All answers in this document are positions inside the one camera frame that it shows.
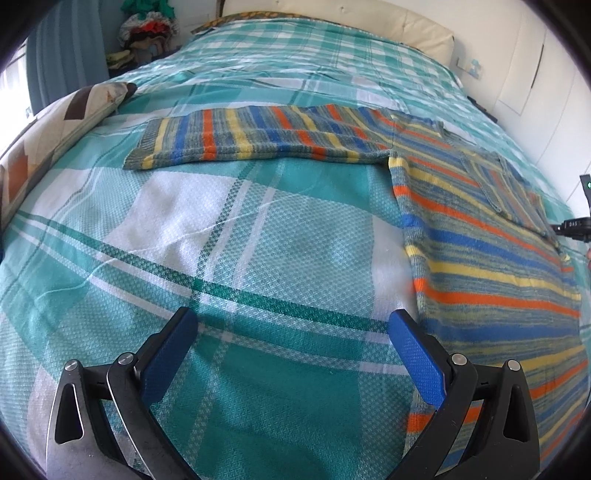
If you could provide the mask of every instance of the clothes pile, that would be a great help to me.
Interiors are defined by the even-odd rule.
[[[117,77],[125,72],[137,68],[138,64],[135,61],[134,54],[131,50],[122,50],[116,53],[109,53],[106,56],[107,67],[109,69],[109,77]]]
[[[174,18],[174,8],[168,4],[168,0],[125,0],[121,10],[128,15],[160,12],[167,18]]]
[[[178,34],[178,22],[160,12],[131,15],[119,29],[119,43],[123,48],[147,50],[158,46],[158,55],[170,49],[170,40]]]

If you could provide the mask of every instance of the blue gripper pad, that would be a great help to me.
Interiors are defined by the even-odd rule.
[[[187,309],[142,373],[140,395],[146,406],[161,401],[197,336],[199,321]]]
[[[435,408],[441,407],[446,395],[443,372],[398,310],[390,314],[388,336],[423,400]]]

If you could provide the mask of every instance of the teal plaid blanket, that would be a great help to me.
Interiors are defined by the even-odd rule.
[[[134,98],[57,162],[4,236],[2,421],[44,466],[64,362],[111,362],[192,304],[200,335],[154,414],[200,475],[385,478],[413,399],[385,320],[417,314],[388,170],[294,158],[123,170],[147,123],[249,105],[388,108],[498,151],[551,221],[570,212],[449,70],[350,28],[233,22],[122,79]],[[563,248],[589,348],[584,256]]]

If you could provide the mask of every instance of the metal screw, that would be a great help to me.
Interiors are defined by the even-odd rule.
[[[452,355],[452,362],[454,362],[456,365],[466,365],[468,360],[461,353],[454,353]]]
[[[513,370],[514,372],[518,372],[519,369],[521,368],[521,365],[519,364],[519,362],[517,360],[509,360],[507,362],[507,366],[509,367],[510,370]]]
[[[65,370],[71,372],[78,366],[78,362],[76,360],[68,360],[64,366]]]
[[[122,353],[121,355],[119,355],[119,358],[117,359],[117,363],[119,365],[129,365],[131,362],[134,361],[134,354],[132,353]]]

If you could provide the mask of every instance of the cabinet door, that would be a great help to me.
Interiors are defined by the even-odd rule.
[[[523,9],[517,43],[499,101],[521,114],[540,63],[546,27],[532,11]]]

